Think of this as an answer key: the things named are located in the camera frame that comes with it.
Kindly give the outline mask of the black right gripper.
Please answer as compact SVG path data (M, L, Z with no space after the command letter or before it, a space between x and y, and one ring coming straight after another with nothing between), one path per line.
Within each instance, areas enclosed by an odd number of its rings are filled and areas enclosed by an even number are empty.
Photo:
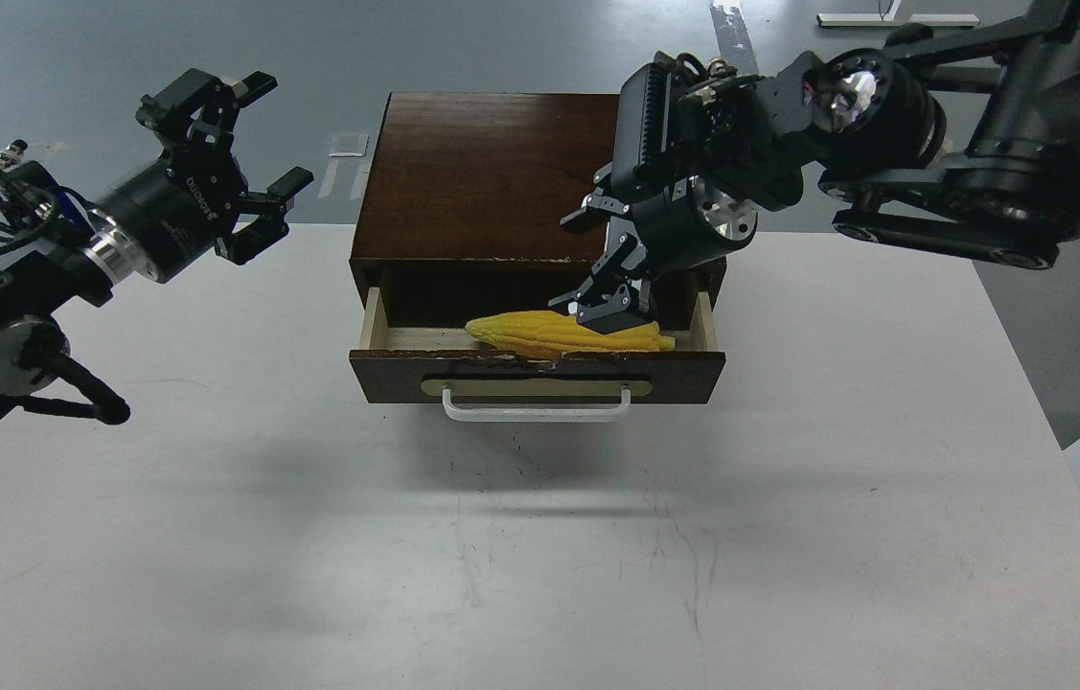
M733 199L700 176L624 202L612 190L612 163L602 166L593 191L559 221L573 235L604 231L605 251L578 288L549 301L551 311L598 334L657 322L654 279L747 247L759 224L753 201Z

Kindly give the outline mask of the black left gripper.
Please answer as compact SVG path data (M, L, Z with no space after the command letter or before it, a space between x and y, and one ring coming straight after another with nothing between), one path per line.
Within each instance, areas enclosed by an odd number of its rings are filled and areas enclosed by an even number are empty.
M241 111L278 86L255 71L225 82L191 67L156 95L141 96L135 119L162 145L156 161L98 197L94 205L127 232L152 263L149 278L167 283L214 248L230 263L245 265L288 236L286 214L313 174L294 167L247 192L232 153ZM254 221L233 230L240 215Z

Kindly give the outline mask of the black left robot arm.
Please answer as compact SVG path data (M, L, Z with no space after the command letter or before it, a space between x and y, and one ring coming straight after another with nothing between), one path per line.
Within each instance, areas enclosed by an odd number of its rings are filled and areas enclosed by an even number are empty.
M239 114L273 87L272 75L190 69L145 96L136 119L162 151L96 201L27 160L26 141L0 151L0 421L23 409L126 423L127 402L75 362L54 311L105 305L131 274L167 283L208 251L247 263L288 235L311 171L252 192L232 152Z

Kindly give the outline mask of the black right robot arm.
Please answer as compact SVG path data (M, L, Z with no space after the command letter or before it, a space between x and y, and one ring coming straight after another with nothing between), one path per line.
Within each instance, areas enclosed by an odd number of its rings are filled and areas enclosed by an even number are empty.
M549 307L592 332L657 319L658 278L745 248L804 166L864 242L1045 270L1080 239L1080 1L966 33L926 25L779 75L657 53L620 87L612 161L562 219L604 254Z

